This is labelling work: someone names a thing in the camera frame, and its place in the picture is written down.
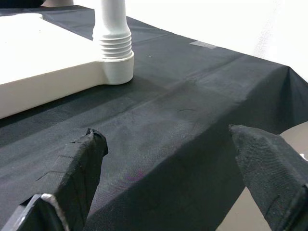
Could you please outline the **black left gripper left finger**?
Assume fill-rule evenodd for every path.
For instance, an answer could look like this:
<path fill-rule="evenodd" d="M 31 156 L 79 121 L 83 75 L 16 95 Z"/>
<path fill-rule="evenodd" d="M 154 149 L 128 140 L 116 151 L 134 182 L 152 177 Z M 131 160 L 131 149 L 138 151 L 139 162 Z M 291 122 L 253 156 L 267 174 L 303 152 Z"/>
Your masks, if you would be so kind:
<path fill-rule="evenodd" d="M 107 154 L 105 136 L 93 128 L 56 149 L 0 231 L 82 231 Z"/>

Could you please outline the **black tablecloth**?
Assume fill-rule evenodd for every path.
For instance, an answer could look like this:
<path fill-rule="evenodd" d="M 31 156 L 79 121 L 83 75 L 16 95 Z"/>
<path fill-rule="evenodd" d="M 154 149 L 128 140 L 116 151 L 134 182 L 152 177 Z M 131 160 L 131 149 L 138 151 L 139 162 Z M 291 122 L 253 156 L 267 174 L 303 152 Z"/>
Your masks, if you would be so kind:
<path fill-rule="evenodd" d="M 89 128 L 107 140 L 86 231 L 214 231 L 241 194 L 229 125 L 308 121 L 308 83 L 282 64 L 128 18 L 134 78 L 0 120 L 0 229 Z"/>

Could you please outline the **white plastic table leg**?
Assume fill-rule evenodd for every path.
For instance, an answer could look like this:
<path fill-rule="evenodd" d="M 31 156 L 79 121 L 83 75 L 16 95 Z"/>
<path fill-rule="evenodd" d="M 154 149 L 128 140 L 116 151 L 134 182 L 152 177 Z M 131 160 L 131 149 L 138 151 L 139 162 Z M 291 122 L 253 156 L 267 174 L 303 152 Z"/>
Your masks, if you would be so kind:
<path fill-rule="evenodd" d="M 128 59 L 133 55 L 125 0 L 95 0 L 93 42 L 106 60 Z"/>

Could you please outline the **grey tape strip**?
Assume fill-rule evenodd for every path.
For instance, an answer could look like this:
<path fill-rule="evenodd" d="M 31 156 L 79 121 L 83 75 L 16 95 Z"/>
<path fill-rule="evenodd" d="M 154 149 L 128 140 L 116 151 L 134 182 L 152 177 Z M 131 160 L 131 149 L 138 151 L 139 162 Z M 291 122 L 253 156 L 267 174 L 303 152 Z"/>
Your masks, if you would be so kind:
<path fill-rule="evenodd" d="M 194 46 L 208 48 L 208 49 L 211 49 L 211 50 L 216 48 L 215 45 L 212 45 L 212 44 L 209 44 L 209 43 L 205 43 L 205 42 L 201 42 L 201 41 L 197 41 L 197 40 L 191 42 L 190 44 L 194 45 Z"/>

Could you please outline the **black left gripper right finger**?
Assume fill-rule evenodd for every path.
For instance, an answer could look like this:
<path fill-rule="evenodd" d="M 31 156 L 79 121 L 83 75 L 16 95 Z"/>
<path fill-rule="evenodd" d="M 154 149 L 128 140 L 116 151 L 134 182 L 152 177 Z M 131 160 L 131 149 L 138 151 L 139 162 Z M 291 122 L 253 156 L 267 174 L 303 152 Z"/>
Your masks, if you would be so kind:
<path fill-rule="evenodd" d="M 280 135 L 230 125 L 245 186 L 272 231 L 308 231 L 308 161 Z"/>

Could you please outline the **white plastic children table top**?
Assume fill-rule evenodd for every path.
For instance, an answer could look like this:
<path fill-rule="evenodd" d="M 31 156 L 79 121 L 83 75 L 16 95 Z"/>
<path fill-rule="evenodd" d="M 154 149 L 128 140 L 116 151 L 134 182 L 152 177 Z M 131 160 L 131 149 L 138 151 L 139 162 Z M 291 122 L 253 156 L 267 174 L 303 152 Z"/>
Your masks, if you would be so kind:
<path fill-rule="evenodd" d="M 0 119 L 98 85 L 127 83 L 133 69 L 134 53 L 101 59 L 93 39 L 39 13 L 0 17 Z"/>

